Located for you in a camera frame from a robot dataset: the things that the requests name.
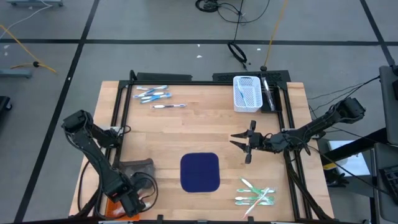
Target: white basket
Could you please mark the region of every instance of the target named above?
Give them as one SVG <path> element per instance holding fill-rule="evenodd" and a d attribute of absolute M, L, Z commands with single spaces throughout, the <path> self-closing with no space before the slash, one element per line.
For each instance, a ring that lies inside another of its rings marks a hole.
<path fill-rule="evenodd" d="M 262 107 L 261 82 L 258 77 L 234 77 L 234 110 L 254 113 Z"/>

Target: plastic utensil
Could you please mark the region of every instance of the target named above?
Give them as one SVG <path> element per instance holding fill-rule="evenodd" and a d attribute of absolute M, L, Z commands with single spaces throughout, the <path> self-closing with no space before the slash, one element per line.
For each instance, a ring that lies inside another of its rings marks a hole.
<path fill-rule="evenodd" d="M 236 189 L 236 191 L 239 192 L 239 193 L 252 192 L 250 189 Z M 275 193 L 275 190 L 270 189 L 268 191 L 268 193 Z"/>
<path fill-rule="evenodd" d="M 259 197 L 236 197 L 235 200 L 258 200 Z M 274 200 L 274 197 L 264 197 L 263 200 Z"/>
<path fill-rule="evenodd" d="M 143 97 L 148 97 L 148 96 L 159 96 L 159 95 L 164 95 L 165 93 L 164 92 L 150 92 L 150 93 L 146 93 L 145 95 L 134 95 L 133 96 L 133 98 L 140 98 L 141 97 L 141 99 L 143 98 Z"/>
<path fill-rule="evenodd" d="M 149 102 L 161 99 L 161 98 L 170 98 L 170 97 L 172 97 L 171 93 L 166 93 L 162 96 L 151 96 L 149 100 L 142 100 L 141 103 L 149 103 Z"/>
<path fill-rule="evenodd" d="M 162 86 L 158 86 L 158 87 L 153 87 L 153 88 L 148 88 L 148 87 L 143 87 L 143 86 L 137 86 L 137 90 L 165 90 L 167 89 L 169 86 L 168 85 L 162 85 Z"/>
<path fill-rule="evenodd" d="M 235 205 L 253 205 L 254 202 L 235 202 Z M 258 205 L 274 205 L 273 202 L 259 202 Z"/>
<path fill-rule="evenodd" d="M 254 207 L 266 196 L 266 194 L 268 193 L 268 191 L 269 191 L 269 188 L 266 188 L 265 191 L 264 191 L 264 193 L 261 195 L 261 197 L 260 197 L 256 202 L 254 202 L 253 205 L 250 206 L 250 208 L 246 211 L 246 213 L 243 215 L 243 218 L 246 218 L 246 217 L 249 215 L 249 213 L 251 212 L 251 210 L 253 210 Z"/>
<path fill-rule="evenodd" d="M 244 184 L 246 184 L 246 186 L 248 186 L 248 187 L 250 188 L 250 190 L 251 190 L 252 192 L 254 192 L 254 193 L 258 194 L 258 195 L 262 195 L 261 190 L 254 188 L 253 185 L 251 185 L 251 184 L 249 183 L 249 181 L 247 181 L 247 180 L 244 179 L 243 177 L 240 177 L 240 179 L 241 179 L 241 181 L 242 181 Z"/>
<path fill-rule="evenodd" d="M 154 105 L 152 106 L 155 109 L 161 109 L 161 108 L 173 108 L 173 107 L 186 107 L 186 104 L 180 104 L 180 105 Z"/>

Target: blue mat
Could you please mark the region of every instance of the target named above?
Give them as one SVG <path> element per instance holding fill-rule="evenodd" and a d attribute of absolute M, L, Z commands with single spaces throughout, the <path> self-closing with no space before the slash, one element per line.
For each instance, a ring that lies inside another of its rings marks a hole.
<path fill-rule="evenodd" d="M 184 155 L 180 170 L 181 186 L 186 192 L 213 192 L 220 186 L 218 156 L 212 152 Z"/>

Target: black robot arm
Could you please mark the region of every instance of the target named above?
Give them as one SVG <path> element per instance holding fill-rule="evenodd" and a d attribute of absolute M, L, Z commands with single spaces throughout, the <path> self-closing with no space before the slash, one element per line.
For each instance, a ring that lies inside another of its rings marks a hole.
<path fill-rule="evenodd" d="M 114 203 L 121 201 L 129 217 L 143 211 L 146 205 L 139 199 L 137 178 L 134 175 L 129 178 L 119 169 L 112 168 L 94 141 L 96 139 L 101 147 L 115 147 L 119 144 L 118 134 L 112 129 L 104 131 L 97 127 L 91 115 L 83 110 L 64 119 L 62 128 L 69 143 L 83 152 L 97 171 L 104 194 Z"/>
<path fill-rule="evenodd" d="M 364 117 L 365 109 L 359 104 L 355 98 L 343 99 L 337 104 L 330 107 L 323 116 L 309 122 L 299 129 L 282 131 L 277 134 L 267 134 L 263 136 L 261 133 L 254 132 L 256 122 L 251 121 L 250 128 L 241 134 L 232 134 L 236 138 L 249 138 L 249 144 L 243 144 L 236 141 L 231 143 L 240 147 L 245 153 L 246 163 L 251 162 L 251 150 L 257 149 L 260 151 L 267 151 L 273 153 L 280 153 L 284 150 L 292 151 L 304 148 L 308 154 L 310 151 L 307 147 L 307 142 L 311 137 L 319 134 L 325 135 L 326 128 L 333 126 L 336 123 L 352 124 L 361 120 Z"/>

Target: wooden tabletop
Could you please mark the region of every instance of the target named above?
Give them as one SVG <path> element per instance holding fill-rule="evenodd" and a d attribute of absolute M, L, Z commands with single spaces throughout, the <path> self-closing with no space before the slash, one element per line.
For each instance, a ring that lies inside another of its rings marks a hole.
<path fill-rule="evenodd" d="M 113 113 L 118 82 L 103 82 L 94 115 L 99 126 L 109 126 Z M 303 83 L 288 83 L 290 104 L 295 126 L 311 121 Z M 237 193 L 245 188 L 239 180 L 244 177 L 257 188 L 275 187 L 275 205 L 256 207 L 250 215 L 256 221 L 293 221 L 287 173 L 282 154 L 253 151 L 251 164 L 245 164 L 245 154 L 229 140 L 244 142 L 230 137 L 247 130 L 250 120 L 257 121 L 256 131 L 262 134 L 278 133 L 276 114 L 236 113 L 233 110 L 232 86 L 169 86 L 173 97 L 156 104 L 187 104 L 186 108 L 155 110 L 150 104 L 140 104 L 131 99 L 127 125 L 131 132 L 123 142 L 121 161 L 152 158 L 155 178 L 159 185 L 156 205 L 141 214 L 142 220 L 153 220 L 163 214 L 165 220 L 220 220 L 238 221 L 246 206 L 234 204 L 237 196 L 254 196 Z M 141 93 L 133 89 L 132 94 Z M 123 101 L 119 112 L 121 119 Z M 181 157 L 191 152 L 214 152 L 220 161 L 221 184 L 211 193 L 187 193 L 180 185 Z M 323 175 L 320 156 L 302 152 L 307 189 L 326 214 L 333 217 L 328 189 Z M 88 166 L 83 178 L 81 204 L 84 205 L 98 186 L 98 175 Z M 77 213 L 77 189 L 70 214 Z M 300 214 L 304 217 L 301 194 L 297 189 Z"/>

